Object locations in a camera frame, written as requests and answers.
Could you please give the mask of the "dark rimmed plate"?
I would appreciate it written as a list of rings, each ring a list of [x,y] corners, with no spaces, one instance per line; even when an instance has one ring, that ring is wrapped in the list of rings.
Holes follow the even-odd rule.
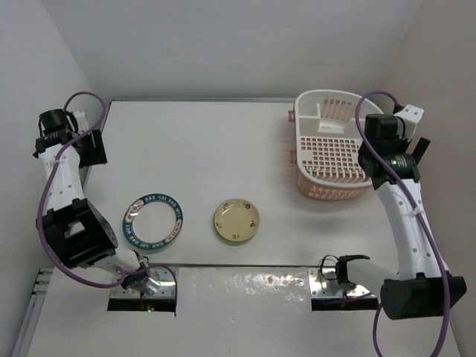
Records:
[[[126,210],[122,229],[126,241],[142,251],[160,251],[173,243],[184,223],[180,204],[171,196],[151,193]]]

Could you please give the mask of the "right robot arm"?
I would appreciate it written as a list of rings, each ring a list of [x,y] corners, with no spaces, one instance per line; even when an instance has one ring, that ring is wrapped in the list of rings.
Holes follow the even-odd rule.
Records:
[[[421,161],[430,141],[420,138],[408,152],[410,124],[394,115],[367,115],[365,138],[358,162],[371,178],[384,205],[395,246],[399,269],[391,274],[363,254],[338,258],[335,275],[339,284],[361,284],[379,297],[391,320],[443,316],[467,291],[461,276],[439,266],[426,229],[418,218],[425,215],[421,201]]]

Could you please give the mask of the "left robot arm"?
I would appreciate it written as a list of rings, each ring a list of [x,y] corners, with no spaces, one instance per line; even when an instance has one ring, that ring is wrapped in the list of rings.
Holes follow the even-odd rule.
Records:
[[[139,253],[122,249],[112,226],[84,196],[80,170],[107,162],[101,131],[80,134],[76,115],[53,109],[39,116],[34,157],[42,162],[47,185],[37,212],[40,240],[54,265],[73,280],[100,289],[73,268],[101,268],[117,277],[116,286],[147,290],[149,271]]]

